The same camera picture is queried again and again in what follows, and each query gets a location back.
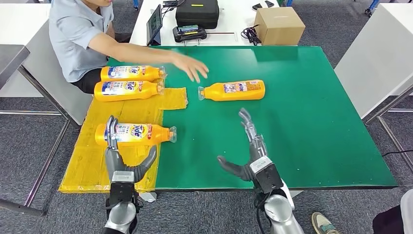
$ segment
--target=black bag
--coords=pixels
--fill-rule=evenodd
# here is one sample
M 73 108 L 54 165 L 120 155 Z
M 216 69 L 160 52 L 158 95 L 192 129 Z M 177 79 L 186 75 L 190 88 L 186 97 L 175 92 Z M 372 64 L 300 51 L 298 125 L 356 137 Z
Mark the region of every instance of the black bag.
M 176 8 L 176 24 L 178 27 L 198 25 L 204 29 L 217 27 L 219 8 L 217 0 L 180 0 Z

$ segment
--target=green table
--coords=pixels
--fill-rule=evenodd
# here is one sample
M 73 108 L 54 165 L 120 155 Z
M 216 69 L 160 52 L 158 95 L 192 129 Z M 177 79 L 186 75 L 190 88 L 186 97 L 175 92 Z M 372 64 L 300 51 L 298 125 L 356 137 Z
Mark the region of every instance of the green table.
M 157 189 L 252 188 L 225 172 L 216 159 L 224 155 L 237 164 L 248 161 L 248 140 L 238 117 L 242 107 L 251 113 L 291 190 L 397 186 L 320 47 L 162 48 L 203 61 L 210 72 L 201 86 L 262 79 L 266 93 L 253 101 L 199 101 L 199 84 L 166 65 L 166 86 L 186 87 L 189 104 L 164 111 L 163 126 L 176 126 L 178 141 L 162 144 Z

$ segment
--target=cardboard box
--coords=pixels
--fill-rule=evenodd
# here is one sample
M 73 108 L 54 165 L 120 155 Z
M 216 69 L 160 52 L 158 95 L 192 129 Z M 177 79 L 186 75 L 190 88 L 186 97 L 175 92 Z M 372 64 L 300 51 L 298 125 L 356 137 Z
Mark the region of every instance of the cardboard box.
M 297 45 L 305 28 L 292 7 L 258 8 L 257 24 L 262 45 Z

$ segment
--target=gray carpet floor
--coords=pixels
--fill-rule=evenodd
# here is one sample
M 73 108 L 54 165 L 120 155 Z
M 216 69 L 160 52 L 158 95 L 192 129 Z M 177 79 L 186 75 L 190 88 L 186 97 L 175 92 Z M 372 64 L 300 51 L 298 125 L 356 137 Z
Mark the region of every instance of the gray carpet floor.
M 301 45 L 319 45 L 334 67 L 368 18 L 368 0 L 295 0 L 294 9 L 306 29 Z M 137 17 L 131 0 L 114 1 L 117 32 L 131 32 Z M 399 105 L 413 107 L 413 97 Z M 0 98 L 0 109 L 53 110 L 42 98 Z M 413 115 L 386 114 L 385 119 L 403 147 L 413 149 Z M 0 198 L 24 202 L 58 135 L 60 117 L 0 115 Z M 378 122 L 368 130 L 383 153 L 395 151 Z M 61 194 L 57 188 L 66 170 L 78 130 L 69 127 L 46 174 L 33 207 L 48 210 L 42 218 L 0 209 L 2 234 L 91 234 L 105 223 L 105 194 Z M 372 220 L 400 201 L 413 188 L 413 174 L 400 155 L 385 157 L 399 183 L 391 190 L 305 191 L 294 198 L 295 216 L 312 234 L 310 216 L 327 215 L 343 234 L 371 234 Z M 161 193 L 139 215 L 139 232 L 146 234 L 258 234 L 252 192 Z

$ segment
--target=tide bottle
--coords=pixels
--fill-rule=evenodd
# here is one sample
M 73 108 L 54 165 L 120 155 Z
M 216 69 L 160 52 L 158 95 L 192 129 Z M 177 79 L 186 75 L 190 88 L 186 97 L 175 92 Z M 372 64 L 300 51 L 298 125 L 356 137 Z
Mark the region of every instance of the tide bottle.
M 198 87 L 199 100 L 214 101 L 259 100 L 264 97 L 265 85 L 260 79 L 228 83 L 215 83 L 209 87 Z
M 99 124 L 94 135 L 98 145 L 108 145 L 106 124 Z M 163 128 L 156 124 L 118 123 L 116 140 L 119 147 L 157 145 L 164 141 L 176 142 L 176 127 Z
M 155 79 L 165 78 L 165 76 L 164 67 L 152 66 L 104 67 L 100 72 L 101 81 L 146 80 L 152 82 Z
M 156 94 L 163 94 L 164 81 L 105 81 L 94 87 L 94 96 L 98 101 L 121 101 L 130 99 L 147 99 Z

